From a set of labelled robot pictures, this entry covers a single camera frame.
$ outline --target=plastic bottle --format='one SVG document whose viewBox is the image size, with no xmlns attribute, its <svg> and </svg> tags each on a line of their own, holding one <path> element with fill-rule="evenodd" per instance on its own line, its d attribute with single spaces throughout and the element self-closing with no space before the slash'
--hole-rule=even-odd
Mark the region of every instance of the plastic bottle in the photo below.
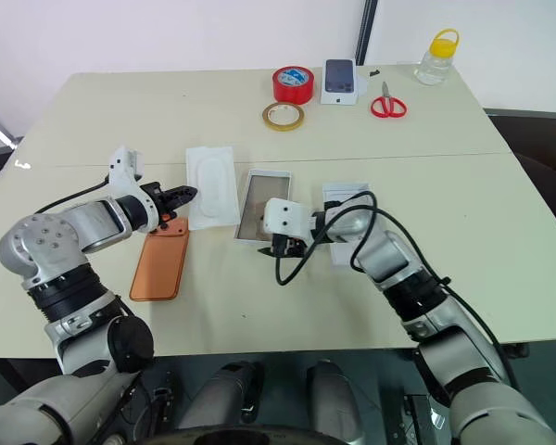
<svg viewBox="0 0 556 445">
<path fill-rule="evenodd" d="M 441 35 L 448 32 L 455 33 L 455 41 L 441 38 Z M 453 55 L 459 43 L 460 34 L 452 28 L 438 33 L 428 51 L 424 53 L 423 61 L 414 72 L 416 79 L 425 85 L 437 85 L 443 82 L 449 74 L 449 68 L 453 64 Z"/>
</svg>

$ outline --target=white wall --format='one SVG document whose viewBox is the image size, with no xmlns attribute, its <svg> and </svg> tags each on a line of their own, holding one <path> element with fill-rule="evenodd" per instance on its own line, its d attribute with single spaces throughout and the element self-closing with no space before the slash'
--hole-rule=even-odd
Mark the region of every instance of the white wall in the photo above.
<svg viewBox="0 0 556 445">
<path fill-rule="evenodd" d="M 81 71 L 320 66 L 364 0 L 0 0 L 0 122 L 23 135 Z"/>
<path fill-rule="evenodd" d="M 418 61 L 461 34 L 456 67 L 487 108 L 556 111 L 556 0 L 379 0 L 365 64 Z"/>
</svg>

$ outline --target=black pole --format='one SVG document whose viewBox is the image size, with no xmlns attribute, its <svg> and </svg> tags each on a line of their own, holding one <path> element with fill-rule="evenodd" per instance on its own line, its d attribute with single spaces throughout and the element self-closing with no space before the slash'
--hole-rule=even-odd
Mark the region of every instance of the black pole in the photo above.
<svg viewBox="0 0 556 445">
<path fill-rule="evenodd" d="M 364 58 L 367 55 L 371 30 L 373 29 L 374 12 L 377 8 L 378 0 L 365 0 L 362 21 L 360 22 L 359 42 L 356 46 L 356 64 L 364 65 Z"/>
</svg>

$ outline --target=red tape roll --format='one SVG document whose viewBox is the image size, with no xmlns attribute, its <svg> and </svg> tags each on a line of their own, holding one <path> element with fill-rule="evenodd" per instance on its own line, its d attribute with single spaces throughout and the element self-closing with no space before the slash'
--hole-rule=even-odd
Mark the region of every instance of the red tape roll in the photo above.
<svg viewBox="0 0 556 445">
<path fill-rule="evenodd" d="M 273 76 L 274 98 L 278 102 L 303 105 L 313 97 L 313 73 L 303 67 L 284 67 Z"/>
</svg>

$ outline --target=yellow bottle cap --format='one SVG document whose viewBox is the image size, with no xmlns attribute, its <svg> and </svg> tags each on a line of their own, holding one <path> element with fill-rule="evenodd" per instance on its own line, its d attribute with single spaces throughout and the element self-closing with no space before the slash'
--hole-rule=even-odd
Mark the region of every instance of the yellow bottle cap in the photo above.
<svg viewBox="0 0 556 445">
<path fill-rule="evenodd" d="M 440 36 L 447 32 L 455 33 L 455 41 L 441 39 Z M 435 40 L 430 44 L 430 54 L 435 57 L 450 58 L 455 54 L 457 45 L 460 44 L 460 34 L 452 28 L 447 28 L 435 36 Z"/>
</svg>

